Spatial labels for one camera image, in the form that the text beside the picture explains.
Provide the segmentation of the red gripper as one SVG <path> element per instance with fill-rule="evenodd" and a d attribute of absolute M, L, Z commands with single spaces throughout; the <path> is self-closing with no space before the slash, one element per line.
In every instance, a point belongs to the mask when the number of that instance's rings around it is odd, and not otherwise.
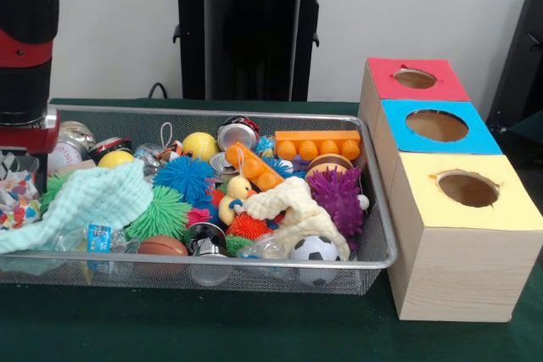
<path fill-rule="evenodd" d="M 48 108 L 36 122 L 24 125 L 1 124 L 1 149 L 32 154 L 38 161 L 34 182 L 37 191 L 47 190 L 48 154 L 55 148 L 59 137 L 59 111 Z"/>

